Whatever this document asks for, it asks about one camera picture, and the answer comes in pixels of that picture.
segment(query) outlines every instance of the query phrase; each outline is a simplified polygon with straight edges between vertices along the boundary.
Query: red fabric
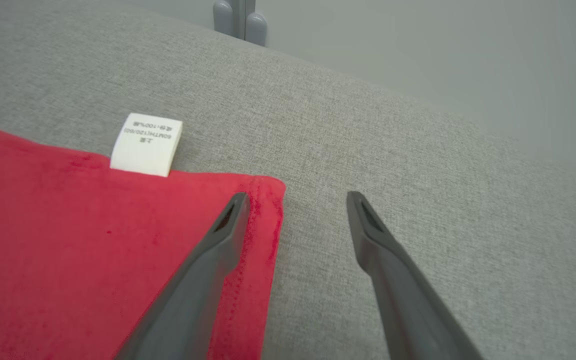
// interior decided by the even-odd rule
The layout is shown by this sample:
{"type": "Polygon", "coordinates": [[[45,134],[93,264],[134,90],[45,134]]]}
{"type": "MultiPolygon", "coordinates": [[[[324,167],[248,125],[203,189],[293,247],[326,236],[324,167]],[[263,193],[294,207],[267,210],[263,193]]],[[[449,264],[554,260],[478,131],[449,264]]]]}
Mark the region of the red fabric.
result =
{"type": "Polygon", "coordinates": [[[112,358],[236,192],[250,216],[208,357],[260,358],[284,184],[109,164],[0,132],[0,359],[112,358]]]}

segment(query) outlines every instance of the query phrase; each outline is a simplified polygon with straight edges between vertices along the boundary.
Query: red garment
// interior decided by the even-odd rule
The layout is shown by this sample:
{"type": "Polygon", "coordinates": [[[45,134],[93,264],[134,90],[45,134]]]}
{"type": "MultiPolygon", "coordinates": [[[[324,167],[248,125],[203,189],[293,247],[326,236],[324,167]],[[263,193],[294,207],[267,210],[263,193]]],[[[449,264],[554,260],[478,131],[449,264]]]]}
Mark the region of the red garment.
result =
{"type": "Polygon", "coordinates": [[[285,185],[109,163],[0,132],[0,359],[111,359],[237,192],[249,221],[208,357],[260,358],[285,185]]]}

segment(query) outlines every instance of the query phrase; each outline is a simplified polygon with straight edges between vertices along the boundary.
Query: gray background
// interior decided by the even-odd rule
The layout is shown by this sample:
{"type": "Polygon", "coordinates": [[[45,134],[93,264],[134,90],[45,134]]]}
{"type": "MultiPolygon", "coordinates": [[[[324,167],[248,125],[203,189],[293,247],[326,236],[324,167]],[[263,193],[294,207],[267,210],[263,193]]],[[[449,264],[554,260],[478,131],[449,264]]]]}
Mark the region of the gray background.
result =
{"type": "Polygon", "coordinates": [[[174,169],[286,183],[265,358],[387,357],[349,190],[487,358],[576,358],[576,172],[558,159],[140,7],[0,0],[1,130],[110,155],[130,112],[184,121],[174,169]]]}

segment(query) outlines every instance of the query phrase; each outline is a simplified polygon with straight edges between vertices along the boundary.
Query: care label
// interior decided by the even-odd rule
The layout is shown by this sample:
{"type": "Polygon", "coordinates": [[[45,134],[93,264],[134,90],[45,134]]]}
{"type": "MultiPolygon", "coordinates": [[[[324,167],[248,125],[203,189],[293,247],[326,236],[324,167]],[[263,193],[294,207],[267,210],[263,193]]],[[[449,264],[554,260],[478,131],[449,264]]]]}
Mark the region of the care label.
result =
{"type": "Polygon", "coordinates": [[[181,126],[179,120],[131,113],[114,142],[110,169],[168,176],[181,126]]]}

